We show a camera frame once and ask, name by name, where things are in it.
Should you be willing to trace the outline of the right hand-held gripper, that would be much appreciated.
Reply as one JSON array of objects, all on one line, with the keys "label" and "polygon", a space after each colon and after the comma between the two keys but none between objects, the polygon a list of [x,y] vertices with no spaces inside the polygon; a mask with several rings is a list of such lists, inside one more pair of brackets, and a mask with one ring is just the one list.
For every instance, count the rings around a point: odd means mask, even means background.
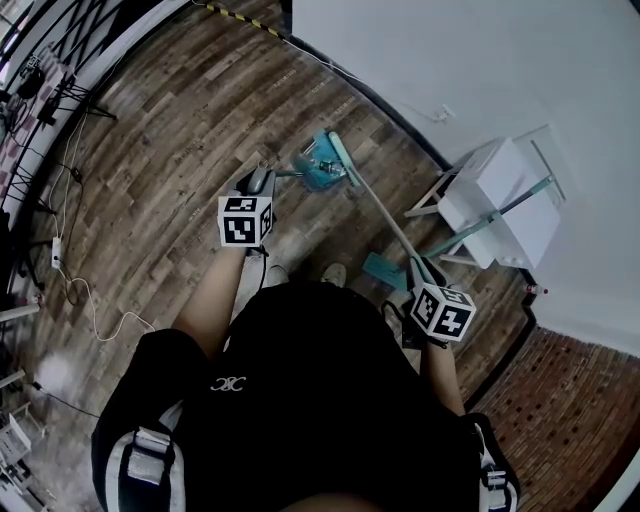
[{"label": "right hand-held gripper", "polygon": [[407,277],[410,298],[402,305],[402,347],[427,343],[446,349],[460,342],[476,314],[471,297],[446,287],[446,272],[423,257],[411,257]]}]

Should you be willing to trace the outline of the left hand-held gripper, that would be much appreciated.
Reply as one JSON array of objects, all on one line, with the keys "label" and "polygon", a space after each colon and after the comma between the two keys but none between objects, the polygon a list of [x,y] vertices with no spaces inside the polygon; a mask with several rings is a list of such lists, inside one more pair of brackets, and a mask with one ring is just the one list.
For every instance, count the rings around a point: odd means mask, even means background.
[{"label": "left hand-held gripper", "polygon": [[273,228],[275,172],[256,168],[218,198],[218,228],[223,247],[262,253]]}]

